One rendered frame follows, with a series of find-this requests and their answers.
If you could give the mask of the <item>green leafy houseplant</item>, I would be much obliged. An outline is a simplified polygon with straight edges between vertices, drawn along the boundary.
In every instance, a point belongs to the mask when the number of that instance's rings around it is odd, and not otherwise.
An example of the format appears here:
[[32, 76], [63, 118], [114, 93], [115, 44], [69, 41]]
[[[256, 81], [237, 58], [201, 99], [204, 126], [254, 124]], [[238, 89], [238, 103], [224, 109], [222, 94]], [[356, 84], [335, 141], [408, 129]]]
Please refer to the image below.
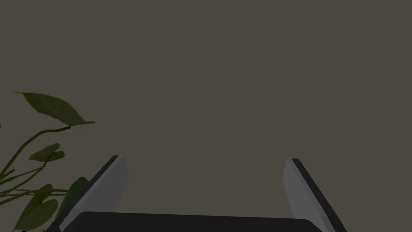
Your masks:
[[62, 212], [68, 208], [69, 203], [80, 194], [82, 188], [89, 183], [85, 177], [80, 177], [74, 181], [68, 189], [57, 189], [54, 188], [52, 184], [46, 184], [33, 190], [23, 189], [22, 186], [37, 176], [50, 162], [63, 159], [65, 153], [60, 150], [59, 143], [48, 145], [33, 153], [28, 159], [29, 161], [40, 162], [40, 167], [11, 176], [15, 171], [11, 166], [17, 157], [29, 144], [43, 134], [58, 133], [69, 130], [74, 126], [94, 123], [93, 121], [83, 119], [73, 106], [58, 97], [34, 92], [20, 92], [20, 94], [36, 112], [61, 121], [65, 124], [65, 127], [45, 129], [37, 132], [19, 147], [5, 167], [0, 171], [0, 186], [14, 179], [29, 175], [26, 180], [16, 186], [0, 191], [0, 206], [22, 197], [31, 198], [11, 232], [36, 230], [46, 224], [54, 215], [61, 215]]

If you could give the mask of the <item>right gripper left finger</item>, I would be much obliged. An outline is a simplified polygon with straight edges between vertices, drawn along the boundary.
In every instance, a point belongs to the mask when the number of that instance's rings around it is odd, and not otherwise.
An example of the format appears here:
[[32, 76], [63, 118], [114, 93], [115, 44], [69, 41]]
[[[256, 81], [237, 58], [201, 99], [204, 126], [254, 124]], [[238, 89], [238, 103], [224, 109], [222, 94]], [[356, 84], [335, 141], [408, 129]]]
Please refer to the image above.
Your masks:
[[81, 177], [72, 184], [45, 232], [67, 232], [67, 226], [82, 212], [113, 212], [128, 177], [125, 157], [112, 156], [90, 180]]

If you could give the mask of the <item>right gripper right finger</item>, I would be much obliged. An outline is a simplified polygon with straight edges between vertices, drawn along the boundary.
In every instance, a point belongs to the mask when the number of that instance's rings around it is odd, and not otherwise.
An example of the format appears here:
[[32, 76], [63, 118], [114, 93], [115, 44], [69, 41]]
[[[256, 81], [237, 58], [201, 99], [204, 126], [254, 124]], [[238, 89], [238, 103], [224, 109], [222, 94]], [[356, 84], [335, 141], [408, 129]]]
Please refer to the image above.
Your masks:
[[286, 159], [282, 181], [294, 218], [309, 221], [319, 232], [347, 232], [299, 159]]

